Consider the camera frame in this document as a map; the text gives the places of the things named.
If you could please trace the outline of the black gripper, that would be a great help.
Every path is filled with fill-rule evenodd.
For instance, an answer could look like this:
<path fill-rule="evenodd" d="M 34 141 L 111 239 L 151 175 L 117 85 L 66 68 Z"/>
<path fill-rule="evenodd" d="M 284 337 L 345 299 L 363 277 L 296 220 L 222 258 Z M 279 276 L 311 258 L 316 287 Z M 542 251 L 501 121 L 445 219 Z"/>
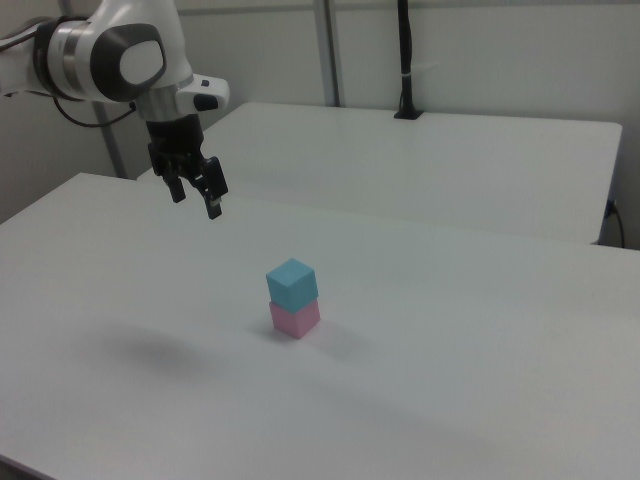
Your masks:
<path fill-rule="evenodd" d="M 183 179 L 202 192 L 208 217 L 222 215 L 221 200 L 228 185 L 217 157 L 205 159 L 201 152 L 204 134 L 199 117 L 189 114 L 171 121 L 147 121 L 151 165 L 168 187 L 172 201 L 186 198 Z"/>

